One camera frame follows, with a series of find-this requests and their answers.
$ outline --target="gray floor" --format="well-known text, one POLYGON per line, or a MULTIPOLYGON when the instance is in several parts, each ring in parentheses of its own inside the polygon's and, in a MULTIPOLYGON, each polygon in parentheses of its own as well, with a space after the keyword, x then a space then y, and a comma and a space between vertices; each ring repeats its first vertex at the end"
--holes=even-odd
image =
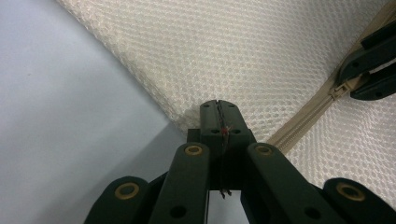
MULTIPOLYGON (((114 179, 151 180, 185 136, 56 1, 0 2, 0 223, 82 223, 114 179)), ((238 192, 209 223, 244 223, 238 192)))

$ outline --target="zipper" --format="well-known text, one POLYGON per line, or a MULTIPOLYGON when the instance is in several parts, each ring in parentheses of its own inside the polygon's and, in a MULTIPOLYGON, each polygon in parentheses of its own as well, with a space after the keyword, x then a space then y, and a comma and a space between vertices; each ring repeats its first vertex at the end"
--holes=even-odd
MULTIPOLYGON (((393 21, 395 17, 396 1, 394 0, 381 8, 373 21, 361 34, 358 41, 349 50, 348 54, 361 47, 360 42, 364 37, 393 21)), ((334 102, 351 91, 356 90, 368 80, 369 73, 362 74, 359 77, 352 78, 337 85, 336 78, 338 77, 338 72, 343 61, 341 61, 311 100, 267 140, 268 144, 277 147, 283 154, 288 153, 334 102)))

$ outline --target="zipper teeth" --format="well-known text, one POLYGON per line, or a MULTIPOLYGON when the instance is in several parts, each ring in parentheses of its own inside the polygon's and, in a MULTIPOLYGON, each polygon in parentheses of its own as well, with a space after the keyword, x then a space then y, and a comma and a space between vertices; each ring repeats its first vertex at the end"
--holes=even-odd
POLYGON ((307 113, 303 119, 301 119, 297 125, 295 125, 288 133, 279 139, 276 143, 276 147, 278 147, 281 151, 283 151, 297 136, 299 133, 306 133, 307 129, 310 129, 311 126, 308 125, 313 121, 313 118, 317 115, 321 115, 321 111, 323 109, 328 108, 333 102, 333 98, 330 95, 327 95, 320 104, 315 107, 314 110, 307 113))

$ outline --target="light blue surface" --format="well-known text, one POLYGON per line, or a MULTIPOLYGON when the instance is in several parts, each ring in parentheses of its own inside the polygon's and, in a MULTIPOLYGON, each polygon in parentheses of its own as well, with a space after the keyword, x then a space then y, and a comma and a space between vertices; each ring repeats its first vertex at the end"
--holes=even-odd
MULTIPOLYGON (((150 181, 184 142, 56 1, 0 2, 0 223, 82 223, 111 181, 150 181)), ((238 192, 211 193, 209 223, 245 222, 238 192)))

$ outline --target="white mesh fabric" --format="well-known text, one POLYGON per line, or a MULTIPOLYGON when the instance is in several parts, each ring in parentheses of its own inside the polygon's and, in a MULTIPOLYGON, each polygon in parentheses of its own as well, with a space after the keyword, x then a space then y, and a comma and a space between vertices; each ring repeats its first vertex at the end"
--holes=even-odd
MULTIPOLYGON (((387 1, 60 2, 182 130, 198 127, 201 103, 223 99, 265 141, 315 94, 387 1)), ((395 206, 394 99, 343 99, 288 158, 313 183, 352 177, 395 206)))

